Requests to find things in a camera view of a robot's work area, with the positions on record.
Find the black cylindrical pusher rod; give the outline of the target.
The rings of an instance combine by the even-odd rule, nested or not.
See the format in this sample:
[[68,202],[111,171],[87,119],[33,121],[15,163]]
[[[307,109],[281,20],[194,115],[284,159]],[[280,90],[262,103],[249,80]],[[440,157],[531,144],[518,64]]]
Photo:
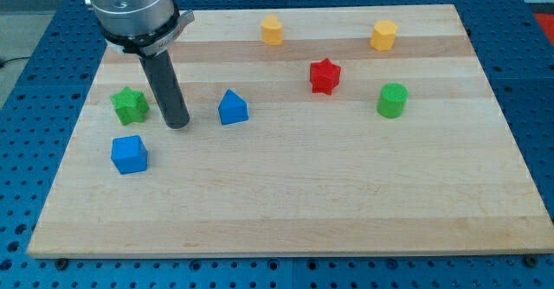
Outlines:
[[190,115],[169,53],[164,51],[139,60],[166,125],[171,129],[188,125]]

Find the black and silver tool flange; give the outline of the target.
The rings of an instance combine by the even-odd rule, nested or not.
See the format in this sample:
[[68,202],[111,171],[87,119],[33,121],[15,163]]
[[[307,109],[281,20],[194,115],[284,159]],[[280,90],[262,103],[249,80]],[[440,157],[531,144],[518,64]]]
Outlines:
[[105,39],[121,54],[135,54],[140,57],[154,57],[168,49],[183,32],[186,26],[195,21],[194,12],[176,11],[170,20],[160,28],[144,35],[115,35],[100,25]]

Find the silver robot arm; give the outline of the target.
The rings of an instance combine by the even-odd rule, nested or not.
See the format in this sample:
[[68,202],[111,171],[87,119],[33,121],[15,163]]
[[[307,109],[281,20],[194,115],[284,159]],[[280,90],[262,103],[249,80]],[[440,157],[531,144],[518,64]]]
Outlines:
[[175,0],[85,0],[108,44],[121,54],[136,55],[166,125],[180,129],[190,115],[168,52],[169,46],[195,21]]

